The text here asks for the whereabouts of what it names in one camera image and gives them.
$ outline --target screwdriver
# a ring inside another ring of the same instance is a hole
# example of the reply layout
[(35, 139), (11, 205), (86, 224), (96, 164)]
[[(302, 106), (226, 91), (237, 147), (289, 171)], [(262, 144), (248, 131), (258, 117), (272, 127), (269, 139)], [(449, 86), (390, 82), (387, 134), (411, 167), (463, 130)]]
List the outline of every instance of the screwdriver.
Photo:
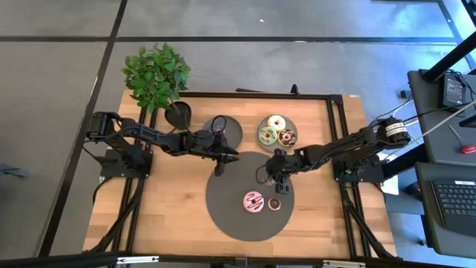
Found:
[(460, 153), (463, 153), (463, 154), (469, 154), (469, 153), (476, 153), (476, 145), (468, 145), (464, 140), (463, 138), (461, 138), (460, 134), (458, 134), (456, 132), (456, 130), (454, 130), (454, 128), (449, 125), (449, 128), (450, 130), (454, 133), (454, 135), (456, 136), (457, 140), (460, 142), (460, 144), (463, 146), (461, 149), (460, 149)]

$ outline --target potted plant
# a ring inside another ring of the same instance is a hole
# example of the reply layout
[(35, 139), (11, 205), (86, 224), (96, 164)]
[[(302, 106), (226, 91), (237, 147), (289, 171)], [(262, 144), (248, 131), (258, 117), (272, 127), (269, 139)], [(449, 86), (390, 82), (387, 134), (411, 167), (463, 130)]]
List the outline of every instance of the potted plant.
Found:
[(159, 49), (154, 44), (151, 50), (142, 46), (139, 55), (126, 57), (126, 67), (121, 71), (126, 75), (126, 86), (133, 90), (131, 97), (138, 101), (138, 106), (146, 107), (149, 112), (164, 108), (165, 118), (178, 130), (185, 130), (190, 125), (190, 106), (177, 101), (179, 92), (188, 89), (190, 67), (172, 46), (164, 43)]

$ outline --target keyboard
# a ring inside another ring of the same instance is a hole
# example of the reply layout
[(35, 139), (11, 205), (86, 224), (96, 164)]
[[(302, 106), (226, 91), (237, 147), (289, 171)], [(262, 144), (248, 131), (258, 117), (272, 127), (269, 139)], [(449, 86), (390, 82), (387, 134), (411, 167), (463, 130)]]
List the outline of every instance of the keyboard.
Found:
[(432, 185), (444, 227), (476, 237), (476, 181), (433, 181)]

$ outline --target plant pot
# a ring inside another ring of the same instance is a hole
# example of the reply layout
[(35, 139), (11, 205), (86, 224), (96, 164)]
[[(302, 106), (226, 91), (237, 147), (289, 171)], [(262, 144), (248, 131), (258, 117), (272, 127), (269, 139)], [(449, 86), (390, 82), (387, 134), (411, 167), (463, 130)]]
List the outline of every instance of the plant pot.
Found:
[(175, 105), (177, 109), (171, 106), (170, 109), (165, 110), (165, 120), (177, 130), (186, 130), (192, 120), (192, 108), (183, 101), (176, 101)]

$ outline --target plate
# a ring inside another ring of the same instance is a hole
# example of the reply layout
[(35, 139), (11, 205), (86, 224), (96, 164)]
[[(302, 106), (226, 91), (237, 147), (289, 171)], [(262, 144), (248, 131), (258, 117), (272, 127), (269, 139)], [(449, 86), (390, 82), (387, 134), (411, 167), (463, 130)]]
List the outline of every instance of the plate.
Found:
[(284, 118), (284, 121), (286, 121), (286, 129), (290, 129), (290, 130), (295, 132), (295, 134), (296, 134), (296, 143), (295, 143), (295, 145), (292, 145), (291, 147), (286, 147), (286, 146), (281, 145), (278, 141), (276, 141), (275, 143), (273, 143), (271, 145), (264, 145), (258, 140), (258, 132), (262, 128), (268, 126), (268, 119), (269, 119), (270, 116), (273, 116), (273, 115), (268, 115), (268, 116), (264, 117), (263, 119), (261, 119), (261, 121), (258, 124), (258, 128), (256, 130), (256, 139), (257, 139), (258, 143), (263, 148), (267, 149), (270, 152), (274, 152), (274, 149), (277, 149), (277, 148), (280, 148), (280, 149), (283, 149), (283, 150), (289, 150), (289, 149), (293, 148), (296, 145), (296, 143), (298, 142), (298, 138), (299, 138), (298, 129), (297, 129), (296, 125), (292, 122), (292, 120), (287, 118), (284, 115), (279, 115), (279, 116)]
[[(241, 143), (241, 140), (243, 139), (243, 129), (235, 118), (232, 118), (231, 116), (228, 116), (228, 115), (223, 115), (223, 116), (226, 118), (225, 137), (227, 139), (228, 146), (232, 147), (233, 149), (237, 149), (239, 144)], [(213, 119), (214, 117), (208, 120), (203, 125), (202, 129), (211, 131), (211, 121)], [(215, 128), (223, 127), (224, 124), (225, 124), (225, 121), (223, 120), (223, 118), (219, 117), (215, 120), (213, 127)]]

